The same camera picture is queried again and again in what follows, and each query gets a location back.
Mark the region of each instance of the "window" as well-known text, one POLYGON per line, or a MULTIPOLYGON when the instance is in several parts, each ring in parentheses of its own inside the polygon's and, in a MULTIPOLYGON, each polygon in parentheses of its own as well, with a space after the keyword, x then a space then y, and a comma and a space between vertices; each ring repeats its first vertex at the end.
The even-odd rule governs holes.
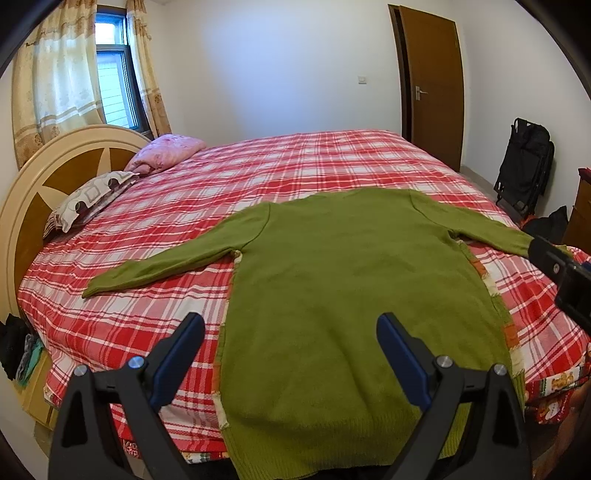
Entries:
POLYGON ((142 133, 149 132, 127 41, 124 10, 99 7, 96 15, 96 54, 106 122, 142 133))

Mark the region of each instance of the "clothing pile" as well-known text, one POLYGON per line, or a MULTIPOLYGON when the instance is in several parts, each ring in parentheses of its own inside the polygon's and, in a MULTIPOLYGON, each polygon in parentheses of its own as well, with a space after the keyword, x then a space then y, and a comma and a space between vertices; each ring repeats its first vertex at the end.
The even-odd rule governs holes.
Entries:
POLYGON ((0 323, 0 362, 9 380, 27 386, 42 351, 41 339, 22 319, 8 315, 6 324, 0 323))

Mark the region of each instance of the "door handle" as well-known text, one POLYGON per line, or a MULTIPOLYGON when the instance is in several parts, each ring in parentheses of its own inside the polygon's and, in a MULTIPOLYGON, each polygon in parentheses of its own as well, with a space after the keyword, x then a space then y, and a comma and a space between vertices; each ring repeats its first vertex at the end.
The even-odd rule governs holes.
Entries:
POLYGON ((429 92, 423 92, 421 90, 421 87, 419 87, 418 85, 414 88, 414 96, 417 99, 417 102, 421 101, 421 95, 428 95, 429 92))

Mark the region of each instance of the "curtain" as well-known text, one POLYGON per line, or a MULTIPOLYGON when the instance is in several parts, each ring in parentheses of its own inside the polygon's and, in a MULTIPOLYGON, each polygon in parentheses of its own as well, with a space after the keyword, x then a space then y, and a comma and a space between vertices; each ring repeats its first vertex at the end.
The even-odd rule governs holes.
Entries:
POLYGON ((127 28, 129 31, 129 46, 134 61, 135 76, 138 79, 139 92, 148 123, 154 138, 171 133, 166 108, 162 101, 162 94, 156 82, 156 75, 150 55, 150 41, 148 33, 147 14, 144 0, 128 0, 127 28))
POLYGON ((105 123, 96 65, 97 0, 64 0, 18 50, 12 128, 18 168, 58 135, 105 123))

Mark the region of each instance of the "bed frame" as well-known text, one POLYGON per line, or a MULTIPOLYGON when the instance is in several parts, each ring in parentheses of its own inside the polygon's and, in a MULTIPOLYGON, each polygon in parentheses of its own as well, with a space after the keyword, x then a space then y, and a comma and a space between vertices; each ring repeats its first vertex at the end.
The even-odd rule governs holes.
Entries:
POLYGON ((148 143, 133 130, 92 125, 53 139, 25 164, 0 211, 0 321, 21 314, 17 290, 51 211, 88 180, 123 170, 148 143))

